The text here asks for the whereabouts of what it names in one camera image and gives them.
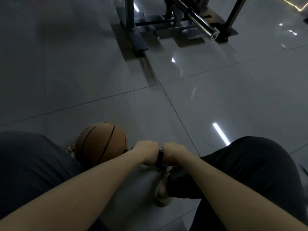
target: black pants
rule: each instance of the black pants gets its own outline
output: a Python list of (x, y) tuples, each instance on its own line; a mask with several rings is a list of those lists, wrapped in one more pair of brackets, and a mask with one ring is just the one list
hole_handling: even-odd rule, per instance
[[(304, 192), (296, 166), (279, 144), (266, 138), (243, 137), (201, 158), (308, 224)], [(209, 202), (182, 167), (173, 167), (170, 171), (167, 193), (170, 197), (202, 199), (191, 231), (204, 230), (205, 227), (206, 230), (225, 230)]]
[[(0, 219), (83, 171), (78, 161), (43, 135), (1, 132)], [(97, 219), (89, 230), (107, 229)]]

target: hand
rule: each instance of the hand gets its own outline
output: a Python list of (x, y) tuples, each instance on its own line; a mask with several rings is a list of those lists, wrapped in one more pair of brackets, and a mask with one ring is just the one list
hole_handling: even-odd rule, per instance
[(153, 166), (157, 162), (159, 146), (157, 142), (144, 140), (137, 142), (132, 151), (141, 156), (142, 164)]
[(186, 147), (177, 143), (164, 143), (162, 147), (164, 157), (163, 163), (168, 166), (178, 165), (178, 157), (187, 153)]

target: exercise machine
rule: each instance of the exercise machine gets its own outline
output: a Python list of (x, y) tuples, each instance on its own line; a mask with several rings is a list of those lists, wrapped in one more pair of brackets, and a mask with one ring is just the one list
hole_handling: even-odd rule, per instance
[(238, 32), (232, 25), (246, 0), (237, 0), (227, 21), (208, 7), (209, 0), (164, 0), (164, 15), (135, 18), (134, 0), (125, 0), (125, 7), (117, 7), (120, 23), (129, 36), (136, 57), (143, 57), (148, 45), (142, 35), (153, 34), (160, 38), (182, 32), (189, 39), (208, 37), (227, 42)]

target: shoe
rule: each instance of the shoe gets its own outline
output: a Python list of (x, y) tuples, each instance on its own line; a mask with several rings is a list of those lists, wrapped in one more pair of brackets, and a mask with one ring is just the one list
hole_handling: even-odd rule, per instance
[(162, 198), (159, 194), (159, 190), (160, 190), (160, 187), (162, 186), (162, 184), (165, 184), (167, 182), (167, 178), (170, 174), (170, 170), (171, 170), (172, 167), (168, 167), (167, 170), (166, 170), (166, 173), (163, 177), (163, 179), (159, 182), (158, 186), (156, 187), (156, 190), (155, 190), (155, 194), (154, 194), (154, 199), (155, 199), (155, 204), (158, 206), (158, 207), (166, 207), (168, 206), (174, 198), (172, 197), (168, 197), (168, 198)]

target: forearm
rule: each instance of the forearm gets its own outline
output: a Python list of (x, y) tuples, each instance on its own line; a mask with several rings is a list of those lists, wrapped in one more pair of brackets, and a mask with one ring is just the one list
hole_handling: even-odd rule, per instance
[(100, 164), (0, 221), (0, 230), (87, 230), (142, 159), (135, 151)]
[(228, 231), (307, 230), (287, 212), (191, 153), (178, 163), (194, 179)]

